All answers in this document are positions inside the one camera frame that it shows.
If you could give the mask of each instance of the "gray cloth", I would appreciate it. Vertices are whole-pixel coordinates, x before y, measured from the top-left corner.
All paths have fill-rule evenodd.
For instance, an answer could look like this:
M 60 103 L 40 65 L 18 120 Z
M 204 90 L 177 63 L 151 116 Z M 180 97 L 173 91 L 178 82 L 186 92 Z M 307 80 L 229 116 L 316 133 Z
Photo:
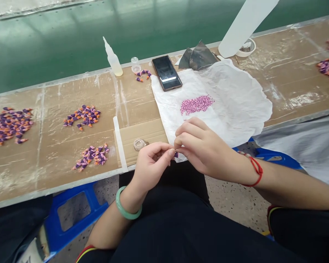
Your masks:
M 329 184 L 329 116 L 253 137 L 265 149 L 294 158 L 306 172 Z

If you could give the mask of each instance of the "red string bracelet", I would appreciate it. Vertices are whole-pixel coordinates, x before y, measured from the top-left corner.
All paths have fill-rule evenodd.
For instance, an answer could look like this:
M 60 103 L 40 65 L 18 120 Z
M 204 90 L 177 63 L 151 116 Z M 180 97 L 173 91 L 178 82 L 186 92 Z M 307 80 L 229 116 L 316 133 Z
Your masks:
M 242 155 L 245 155 L 247 158 L 250 159 L 252 165 L 253 165 L 253 168 L 255 168 L 255 171 L 256 173 L 259 175 L 259 178 L 257 179 L 257 181 L 252 184 L 252 185 L 245 185 L 243 184 L 243 186 L 247 186 L 247 187 L 254 187 L 256 186 L 262 179 L 262 175 L 263 175 L 263 169 L 262 167 L 260 166 L 260 164 L 255 160 L 253 159 L 253 157 L 251 155 L 249 155 L 248 153 L 244 153 L 242 151 L 238 151 L 238 153 L 242 154 Z

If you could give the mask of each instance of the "brown cardboard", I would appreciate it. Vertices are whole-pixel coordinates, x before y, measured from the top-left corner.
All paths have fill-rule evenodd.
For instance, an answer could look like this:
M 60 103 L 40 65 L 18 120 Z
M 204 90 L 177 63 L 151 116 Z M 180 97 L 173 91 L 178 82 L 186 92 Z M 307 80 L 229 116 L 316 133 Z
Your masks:
M 138 152 L 134 149 L 135 139 L 143 139 L 148 143 L 158 141 L 168 143 L 167 136 L 160 118 L 148 122 L 139 123 L 130 127 L 125 127 L 123 129 L 120 129 L 120 134 L 122 138 L 123 150 L 127 166 L 135 164 L 136 159 L 138 157 Z M 116 152 L 118 165 L 120 166 L 121 161 L 119 159 L 117 142 Z
M 260 82 L 273 103 L 273 114 L 265 126 L 329 110 L 329 78 L 315 66 L 329 57 L 328 38 L 329 20 L 325 20 L 256 37 L 257 49 L 251 56 L 232 58 L 237 67 Z M 218 54 L 217 48 L 211 50 Z M 155 72 L 148 63 L 142 67 Z M 124 68 L 121 77 L 110 72 L 80 76 L 58 85 L 0 96 L 0 111 L 4 106 L 17 110 L 31 107 L 35 122 L 24 135 L 27 142 L 16 145 L 11 139 L 0 147 L 0 202 L 23 195 L 37 197 L 46 190 L 67 189 L 102 173 L 105 177 L 114 174 L 121 167 L 114 116 L 118 118 L 127 165 L 136 162 L 134 139 L 167 141 L 151 81 L 144 79 L 141 83 L 135 78 L 131 68 Z M 102 112 L 99 122 L 83 132 L 76 126 L 63 127 L 63 119 L 82 104 L 93 104 Z M 110 148 L 104 166 L 91 165 L 80 173 L 71 170 L 85 148 L 104 143 Z

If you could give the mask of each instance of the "plastic squeeze bottle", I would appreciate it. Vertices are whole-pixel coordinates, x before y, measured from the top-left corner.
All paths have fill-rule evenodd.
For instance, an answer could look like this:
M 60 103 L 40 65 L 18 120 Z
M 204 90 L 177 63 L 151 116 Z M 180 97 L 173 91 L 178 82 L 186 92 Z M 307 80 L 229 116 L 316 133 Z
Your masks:
M 102 37 L 103 41 L 105 42 L 105 50 L 107 53 L 107 60 L 110 63 L 110 66 L 113 70 L 113 73 L 119 77 L 123 75 L 123 70 L 120 64 L 120 61 L 118 60 L 118 57 L 115 53 L 113 53 L 112 48 L 110 47 L 110 45 L 106 42 L 105 37 Z

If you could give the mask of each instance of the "phone screen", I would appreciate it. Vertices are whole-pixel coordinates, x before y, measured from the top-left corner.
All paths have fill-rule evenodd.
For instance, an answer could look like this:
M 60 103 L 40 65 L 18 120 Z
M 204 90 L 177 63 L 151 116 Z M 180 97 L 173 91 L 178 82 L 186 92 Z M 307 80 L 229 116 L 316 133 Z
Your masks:
M 157 71 L 158 78 L 162 82 L 163 89 L 172 89 L 174 87 L 180 87 L 182 82 L 173 67 L 169 56 L 163 56 L 152 60 L 154 67 Z

